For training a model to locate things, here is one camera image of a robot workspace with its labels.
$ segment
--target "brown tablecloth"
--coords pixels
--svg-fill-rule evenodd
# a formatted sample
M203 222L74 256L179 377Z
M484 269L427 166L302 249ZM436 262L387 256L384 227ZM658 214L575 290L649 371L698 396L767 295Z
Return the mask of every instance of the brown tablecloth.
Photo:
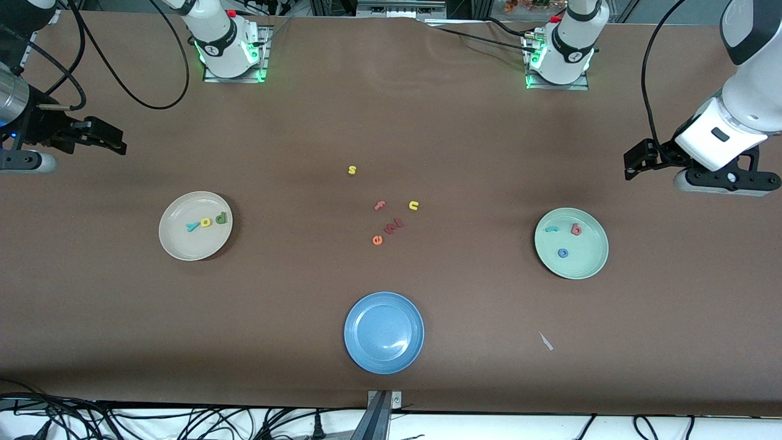
M159 16L85 16L135 93L177 96ZM90 399L360 406L395 388L415 409L779 415L782 192L681 193L673 170L624 181L622 154L648 136L650 33L608 26L590 91L557 92L525 89L513 49L413 20L294 19L265 84L204 84L190 50L190 91L162 112L88 48L77 115L122 128L128 153L78 147L54 152L54 174L0 179L0 373ZM66 14L37 40L65 64L77 41ZM661 136L733 71L717 28L667 27L649 66ZM31 56L33 85L58 76ZM56 97L76 102L68 84ZM782 170L779 147L763 168ZM177 261L158 222L195 190L231 203L234 231L215 257ZM535 224L563 206L608 233L588 280L536 256ZM373 246L394 217L404 229ZM343 345L377 290L426 326L418 360L387 377Z

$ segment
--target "cable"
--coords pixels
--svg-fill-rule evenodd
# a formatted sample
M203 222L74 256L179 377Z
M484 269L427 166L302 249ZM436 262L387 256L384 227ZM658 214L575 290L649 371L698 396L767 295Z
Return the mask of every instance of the cable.
M474 38L475 40L486 41L487 43L492 43L492 44L495 44L495 45L510 47L510 48L513 48L513 49L519 49L519 50L522 50L524 52L534 52L534 50L535 50L533 48L522 47L522 46L519 46L519 45L512 45L512 44L509 44L509 43L503 43L502 41L496 41L496 40L490 40L490 39L484 38L484 37L478 37L477 35L465 34L464 32L452 31L451 29L445 29L445 28L442 28L442 27L437 27L436 29L440 29L443 32L448 32L449 34L461 35L462 37Z
M491 17L491 16L488 16L486 18L482 18L480 20L481 21L490 21L490 22L496 24L497 26L499 26L500 28L502 28L503 31L508 32L509 34L515 35L517 37L523 37L524 33L529 32L529 31L514 31L510 27L505 26L505 23L503 23L503 22L499 21L498 19L496 19L494 17Z
M66 78L68 78L68 81L70 81L71 84L74 85L76 91L79 92L79 103L77 105L75 105L75 106L69 106L68 107L69 110L71 110L71 111L81 110L81 109L84 108L84 106L87 105L87 95L84 93L84 89L81 88L81 85L79 84L79 81L76 81L76 78L74 78L74 76L72 74L70 74L70 72L62 64L59 63L59 61L55 60L53 56L49 55L48 52L46 52L44 49L41 49L40 47L38 47L38 45L36 45L32 41L30 41L29 39L27 39L27 38L17 34L15 31L12 31L11 29L7 28L5 26L5 24L0 23L0 30L5 31L7 34L10 34L12 37L16 38L19 41L27 43L27 45L30 46L35 52L40 53L41 56L46 58L47 61L49 61L50 63L54 64L55 67L57 67L60 72L63 72L63 75L65 75Z
M690 424L687 426L687 433L684 435L684 440L690 440L690 434L692 434L692 428L695 427L695 416L687 416L690 418Z
M78 435L76 435L76 433L70 427L67 426L67 423L65 422L65 417L64 417L63 414L67 414L68 416L76 418L77 420L79 420L84 425L84 430L90 435L89 438L96 438L97 440L103 440L103 436L101 435L100 430L97 427L95 427L93 425L90 425L89 422L86 419L84 419L81 416L81 414L79 414L79 412L76 411L73 407L66 405L62 398L59 398L57 396L46 395L46 394L44 394L44 393L42 393L42 392L32 388L30 385L25 384L23 382L19 382L17 380L6 379L6 378L0 377L0 381L6 382L6 383L9 383L9 384L14 384L14 385L16 385L18 387L21 387L21 388L24 388L25 390L28 391L28 393L5 393L5 394L0 395L0 399L7 399L9 397L11 399L16 399L16 398L19 398L19 397L23 396L24 398L27 398L27 399L30 399L30 400L38 400L39 402L46 403L47 404L47 408L46 408L46 411L45 411L45 415L54 424L62 427L66 431L66 437L69 440L70 440L70 436L71 435L76 436L77 439L79 439L79 437L78 437ZM74 402L86 402L86 401L81 400L81 399L69 399L69 400L73 400ZM97 405L95 405L93 403L90 403L90 402L86 402L86 403L89 404L90 406L97 407ZM123 440L121 435L117 436L117 440Z
M205 413L206 411L209 411L208 409L202 409L199 411L200 413ZM179 414L165 414L162 416L131 416L128 414L117 414L113 411L110 411L112 417L121 417L123 419L131 419L131 420L162 420L162 419L176 419L179 417L186 417L190 416L192 417L193 411L189 413L179 413Z
M665 24L668 17L671 16L671 14L676 11L679 6L682 5L682 3L686 2L687 0L679 0L671 6L671 9L668 9L668 12L665 13L664 16L662 16L662 20L660 20L660 23L657 24L655 27L654 32L651 33L651 38L649 38L649 44L646 46L646 53L644 53L644 61L640 66L640 93L644 97L644 106L646 107L646 115L649 119L649 129L651 130L651 139L655 143L655 147L659 150L660 154L668 161L676 165L685 165L686 161L677 161L677 160L671 160L671 158L668 156L668 153L662 149L662 146L660 145L660 140L657 137L657 128L655 127L655 117L652 115L651 112L651 104L649 103L649 95L646 90L646 66L649 61L649 53L651 52L651 47L655 43L655 39L657 38L657 33L662 29L662 25Z
M323 440L326 438L326 433L323 431L323 423L321 423L321 411L315 410L315 426L312 429L312 440Z
M589 426L592 425L592 422L597 419L597 414L592 413L592 417L589 418L589 420L586 422L583 428L581 428L581 434L579 434L578 437L575 438L575 440L584 440L584 436L587 435L587 431L589 431Z
M647 437L646 435L641 434L641 432L640 432L640 428L638 427L638 420L639 419L641 419L644 422L646 422L646 426L649 427L649 431L651 431L651 435L655 438L655 440L659 440L659 438L657 438L657 432L655 432L654 427L651 426L651 422L649 421L648 418L646 418L646 416L635 416L635 417L633 417L633 427L636 429L636 433L638 433L638 436L641 437L643 440L649 440L649 437Z
M241 413L242 411L245 411L245 409L243 409L243 408L242 409L238 409L235 412L228 414L227 416L223 416L218 411L217 412L217 417L218 417L217 422L214 425L212 425L211 428L206 430L206 432L204 432L203 434L199 435L198 440L204 440L204 438L206 438L207 435L209 435L212 432L217 431L217 429L224 429L224 428L226 428L226 427L217 428L222 423L227 424L230 427L229 429L233 429L234 432L239 432L239 430L236 429L236 426L234 426L234 424L232 424L230 421L228 421L228 419L230 419L231 417L235 416L236 414Z
M255 11L255 12L257 12L257 13L262 13L262 14L264 14L265 16L268 16L268 15L269 15L269 13L268 13L268 12L266 12L266 11L264 11L264 10L262 10L262 9L259 9L259 8L257 8L256 6L250 6L250 5L248 5L248 3L249 3L249 0L247 0L247 1L242 1L242 0L233 0L233 2L235 2L235 3L242 3L242 6L244 6L245 8L247 8L247 9L252 9L253 11Z
M287 26L288 23L290 23L290 20L293 20L292 16L287 17L285 19L285 21L283 21L282 24L280 25L280 27L278 27L277 29L272 28L271 29L271 37L268 40L264 41L264 45L268 45L269 43L271 43L271 40L274 40L274 37L276 37L277 34L282 32L283 29L285 29L285 26Z
M151 104L145 103L140 98L138 98L127 86L125 83L122 82L119 75L117 75L117 72L112 67L111 63L106 59L106 56L103 55L103 51L100 49L100 46L98 45L98 42L95 40L95 37L92 36L92 32L90 32L90 28L87 27L87 24L84 22L84 18L82 18L81 14L78 12L78 9L76 8L74 4L74 0L67 0L68 5L71 7L71 9L74 10L74 13L77 16L77 22L81 23L81 26L84 26L84 31L87 33L87 37L90 39L90 42L93 46L95 46L95 51L98 52L98 55L100 56L103 63L106 65L106 68L109 69L109 72L114 77L114 80L117 81L117 84L127 93L128 96L130 96L135 102L141 104L142 106L151 109L151 110L167 110L171 107L179 104L180 101L182 101L182 98L185 97L185 94L188 92L188 88L190 87L190 65L188 63L188 56L187 53L185 53L185 47L182 46L182 40L179 38L179 34L177 34L176 29L174 29L174 25L171 24L171 22L168 20L168 17L166 14L163 13L163 11L160 9L160 7L154 2L154 0L149 0L149 3L152 4L152 6L155 7L157 12L160 14L161 17L163 17L163 20L168 25L169 29L171 29L171 33L174 34L174 37L177 40L177 45L179 46L179 51L182 54L182 59L185 62L185 86L182 88L182 92L180 93L179 97L176 98L172 103L167 104L165 106L153 106Z
M72 12L74 13L74 18L76 18L77 11L72 11ZM70 67L68 67L68 71L70 73L73 73L74 71L76 71L76 68L79 67L79 63L81 63L81 57L84 55L84 48L87 46L87 41L84 39L84 28L79 24L78 19L76 19L76 25L79 28L79 50L78 52L76 52L76 58L70 64ZM51 95L55 90L57 90L60 87L60 85L63 85L66 79L68 79L66 75L60 77L59 80L57 80L57 82L52 85L52 87L46 89L46 92L44 92L44 94L46 94L47 96Z
M289 424L293 422L294 420L303 419L304 417L312 417L315 415L316 412L322 414L322 413L330 413L332 411L344 411L346 409L366 409L366 408L327 408L327 409L316 409L316 411L310 411L309 413L300 414L296 417L291 417L287 420L281 421L276 425L273 425L269 427L267 430L264 430L264 427L261 427L261 429L258 431L258 433L253 437L253 440L260 440L261 437L265 435L271 435L271 432L275 429L280 428L281 426L285 424Z

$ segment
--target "black cable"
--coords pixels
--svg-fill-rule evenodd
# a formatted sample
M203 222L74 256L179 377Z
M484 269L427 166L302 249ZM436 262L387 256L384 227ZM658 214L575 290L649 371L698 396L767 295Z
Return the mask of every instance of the black cable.
M277 422L282 420L283 417L290 414L293 409L283 408L279 413L269 418L269 414L273 409L269 409L264 415L264 424L261 425L260 430L253 436L253 440L269 440L271 439L271 431L275 428Z
M206 411L209 411L209 410L208 409L202 409L202 410L199 411L199 413L205 413ZM158 420L158 419L162 420L162 419L176 419L176 418L179 418L179 417L186 417L186 416L191 416L192 417L193 413L194 412L191 411L189 413L164 414L162 416L131 416L131 415L128 415L128 414L117 414L117 413L111 411L111 416L115 417L115 418L116 417L121 417L123 419L131 419L131 420Z
M690 440L690 434L692 434L692 428L695 427L695 416L687 416L690 418L690 424L687 426L687 433L684 435L684 440Z
M242 0L233 0L233 1L234 1L234 2L236 2L236 3L242 3L242 5L243 5L245 8L247 8L247 9L252 9L253 11L255 11L255 12L257 12L257 13L262 13L262 14L264 14L265 16L268 16L268 15L269 15L269 13L268 13L268 12L266 12L266 11L264 11L264 10L262 10L262 9L259 9L259 8L257 8L256 6L250 6L250 5L248 4L248 3L249 3L249 1L242 1Z
M581 434L579 434L578 437L575 438L575 440L584 440L584 436L587 435L587 431L589 431L589 426L592 425L592 422L597 419L597 414L593 413L592 417L589 418L589 420L586 422L583 428L581 428Z
M215 424L213 424L212 427L209 428L208 430L206 430L203 434L199 435L198 440L204 440L204 438L206 438L207 435L209 435L212 432L217 431L217 429L218 429L217 427L220 426L220 424L222 424L222 423L227 424L229 427L231 427L231 429L234 430L234 432L238 433L239 430L237 430L236 426L234 426L234 424L232 424L228 419L230 419L231 417L235 416L236 414L241 413L242 411L245 411L245 410L243 408L242 409L238 409L235 412L228 414L227 416L223 416L218 411L217 412L217 417L218 417L217 422Z
M72 11L72 12L74 13L74 18L76 18L77 11ZM70 73L73 73L74 71L76 71L76 68L79 67L79 63L81 63L81 57L84 55L84 48L87 46L87 40L84 38L84 27L82 27L79 24L78 19L76 20L76 25L79 28L79 50L78 52L76 52L76 58L70 64L70 67L68 67L68 71ZM56 83L52 84L52 87L46 89L44 94L46 94L47 96L51 95L55 90L57 90L60 87L60 85L63 85L66 79L68 79L66 75L60 77Z
M522 50L524 52L534 52L535 51L535 49L533 49L533 48L522 47L522 46L519 46L519 45L512 45L512 44L503 43L502 41L497 41L497 40L490 40L488 38L479 37L477 35L470 35L470 34L465 34L464 32L452 31L451 29L445 29L443 27L437 27L436 29L440 29L443 32L448 32L449 34L461 35L462 37L474 38L475 40L486 41L487 43L492 43L492 44L495 44L495 45L510 47L510 48L513 48L513 49L519 49L519 50Z
M480 20L481 21L490 21L490 22L496 24L497 26L499 26L500 28L502 28L503 31L508 32L509 34L515 35L517 37L523 37L525 32L529 32L529 31L514 31L510 27L505 26L505 23L503 23L503 22L499 21L498 19L496 19L494 17L491 17L491 16L488 16L486 18L482 18Z
M212 432L223 431L223 430L225 430L225 429L227 429L227 430L228 430L228 432L230 432L230 433L231 433L231 440L236 440L236 431L235 431L235 430L233 430L233 429L231 429L231 428L229 428L229 427L227 427L227 426L219 427L218 429L215 429L215 430L214 430L214 431L212 431Z
M60 398L60 397L57 397L57 396L46 395L42 391L38 391L38 390L34 389L33 387L31 387L30 385L25 384L23 382L19 382L17 380L6 379L6 378L0 377L0 381L6 382L6 383L9 383L9 384L14 384L14 385L16 385L18 387L21 387L21 388L24 388L25 390L27 390L28 393L24 396L25 398L28 398L30 400L37 399L39 402L46 403L47 408L46 408L46 411L45 411L45 415L54 424L57 424L58 426L60 426L60 427L62 427L63 429L66 430L66 436L68 437L68 439L70 439L71 435L75 435L77 439L79 439L79 437L76 435L75 432L73 432L67 426L67 423L65 422L65 417L64 417L63 414L67 414L68 416L73 417L73 418L79 420L84 425L84 430L88 433L88 435L91 434L91 436L96 438L97 440L102 440L103 439L103 437L102 437L102 435L100 433L100 430L98 430L97 427L94 427L94 426L90 425L89 422L86 421L86 419L84 419L81 416L81 414L79 414L79 412L76 411L72 406L68 406L64 402L63 398ZM22 394L23 393L5 393L5 394L0 395L0 399L7 399L7 398L14 399L16 397L20 397L20 395L22 395ZM86 402L86 401L81 400L81 399L68 399L68 400L73 400L74 402ZM90 402L87 402L87 403L89 405L91 405L91 406L97 407L97 405L95 405L95 404L92 404ZM123 439L122 439L121 436L117 436L117 440L123 440Z
M14 416L19 416L19 414L16 413L17 411L21 411L22 409L26 409L26 408L32 408L33 406L38 406L38 405L41 405L41 403L33 402L33 403L28 403L28 404L23 405L23 406L19 406L19 401L16 400L13 403L13 406L11 406L9 408L0 409L0 413L3 412L3 411L13 411L13 415Z
M659 440L659 438L657 438L657 432L655 432L654 427L651 426L651 422L649 421L648 418L646 418L646 416L633 417L633 427L636 429L636 433L638 433L639 437L641 437L643 440L650 440L649 437L641 434L640 428L638 427L638 420L643 420L644 422L646 422L646 426L649 427L649 431L651 431L651 435L655 438L655 440Z
M70 81L74 85L76 91L79 92L79 103L75 106L69 106L68 107L69 110L71 111L81 110L84 108L84 106L87 105L87 95L84 93L84 89L81 88L79 81L76 81L76 78L74 78L74 76L70 74L70 72L62 64L59 63L59 61L55 60L53 56L49 55L48 52L38 47L38 45L30 41L29 39L9 29L5 24L0 23L0 30L5 31L7 34L11 35L12 37L16 38L19 41L27 43L27 45L30 46L35 52L40 53L41 56L46 58L47 61L54 64L55 67L57 67L60 72L63 72L63 75L65 75L68 78L68 81Z
M74 0L67 0L68 5L72 9L75 8ZM180 93L179 97L176 98L172 103L167 104L165 106L153 106L151 104L145 103L141 99L139 99L136 95L131 92L129 88L125 85L125 83L122 82L119 75L117 75L117 72L114 70L114 67L112 67L111 63L106 59L106 56L103 55L103 51L100 49L100 46L98 45L98 42L95 40L95 38L92 36L92 32L90 32L90 28L87 26L87 24L84 22L84 19L81 16L81 13L78 12L77 8L75 9L75 13L77 15L77 22L81 22L81 26L84 26L84 31L87 33L87 38L90 39L90 42L93 46L95 46L95 51L100 56L103 63L106 65L106 68L109 69L109 72L114 77L114 80L117 81L117 84L127 93L128 96L130 96L135 102L141 104L142 106L151 109L151 110L167 110L171 107L179 104L180 101L182 101L182 98L185 97L185 94L188 92L188 88L190 87L190 65L188 63L188 56L187 53L185 53L185 47L182 45L182 40L179 38L179 34L177 34L177 30L174 29L174 25L171 24L171 21L168 20L168 17L165 13L160 9L160 7L154 2L154 0L149 0L149 3L152 4L152 6L155 7L157 12L160 14L161 17L163 17L163 20L168 25L169 29L171 29L171 33L174 34L174 37L177 40L177 45L179 45L179 51L182 54L182 59L185 62L185 86L182 88L182 92Z
M671 158L668 156L668 153L663 150L662 146L660 145L660 140L657 137L657 128L655 127L655 117L652 115L651 112L651 104L649 103L649 95L646 90L646 66L649 61L649 53L651 52L651 47L655 43L655 39L657 38L657 33L662 29L662 25L665 24L668 17L671 16L671 14L676 11L679 6L682 5L682 3L686 2L687 0L679 0L671 6L671 9L668 9L668 12L665 13L664 16L662 16L662 20L660 20L660 23L657 24L655 27L654 32L651 33L651 38L649 38L649 44L646 46L646 53L644 53L644 61L641 64L640 67L640 93L644 97L644 106L646 107L646 115L649 119L649 129L651 130L651 139L655 143L655 147L659 150L660 154L668 161L672 162L676 165L684 165L686 164L685 161L677 161L677 160L671 160Z
M177 440L185 440L185 439L187 439L187 438L188 438L188 435L189 435L190 433L192 433L193 431L195 431L195 430L196 430L196 428L197 428L197 427L198 427L200 424L202 424L203 422L205 422L205 421L209 420L209 418L210 418L210 417L212 417L214 414L219 414L219 413L220 413L220 410L219 410L219 409L210 409L210 411L211 411L213 414L208 414L208 415L206 415L206 417L204 417L204 418L202 418L201 420L199 420L199 421L198 421L198 423L195 423L195 421L196 421L196 420L198 420L200 416L199 416L199 417L196 417L195 419L193 419L193 420L192 420L192 422L191 422L191 423L193 423L193 425L192 425L191 427L187 428L187 429L184 429L184 430L182 430L182 432L181 432L181 433L179 434L179 436L177 437Z
M315 410L315 425L312 429L312 440L323 440L326 438L326 433L323 431L323 423L321 422L321 411Z
M318 409L317 411L322 414L322 413L330 413L332 411L344 411L346 409L361 409L361 408L327 408L327 409ZM283 426L285 424L289 424L289 423L293 422L294 420L303 419L304 417L312 417L314 415L315 415L315 411L311 411L309 413L300 414L300 415L298 415L296 417L291 417L291 418L289 418L287 420L284 420L284 421L276 424L275 426L272 426L268 430L268 434L270 435L273 430L275 430L275 429L277 429L277 428L279 428L279 427L281 427L281 426Z
M127 429L127 427L125 425L123 425L122 422L120 422L119 420L115 420L115 422L117 422L117 424L123 429L123 431L127 432L128 434L130 434L131 437L135 438L136 440L148 440L146 438L141 438L141 437L137 436L136 433L134 433L133 431Z

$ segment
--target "green led light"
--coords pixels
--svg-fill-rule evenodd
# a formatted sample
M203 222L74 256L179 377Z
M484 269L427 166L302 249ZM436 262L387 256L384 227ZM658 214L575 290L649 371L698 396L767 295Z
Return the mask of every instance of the green led light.
M250 53L250 51L247 49L247 45L242 45L242 50L245 51L245 56L247 57L247 61L251 64L254 64L258 60L258 52Z
M203 60L203 53L201 53L201 48L198 47L198 45L195 45L195 50L198 52L198 59L201 60L201 64L206 65L206 61Z

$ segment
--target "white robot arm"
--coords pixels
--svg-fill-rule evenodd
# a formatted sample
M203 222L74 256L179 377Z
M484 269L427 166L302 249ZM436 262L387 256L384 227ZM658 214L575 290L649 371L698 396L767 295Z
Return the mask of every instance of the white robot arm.
M565 85L579 79L589 67L594 43L608 22L605 0L570 0L559 23L536 29L544 35L545 48L529 67L543 79Z
M782 132L782 2L733 0L720 31L736 74L673 140L654 145L645 139L628 151L627 180L648 169L682 166L674 182L684 191L763 196L780 187L778 175L757 171L756 147ZM738 167L739 156L751 158L748 170Z
M252 47L258 25L240 16L228 16L220 0L163 0L179 14L193 34L206 67L221 78L234 78L258 64Z

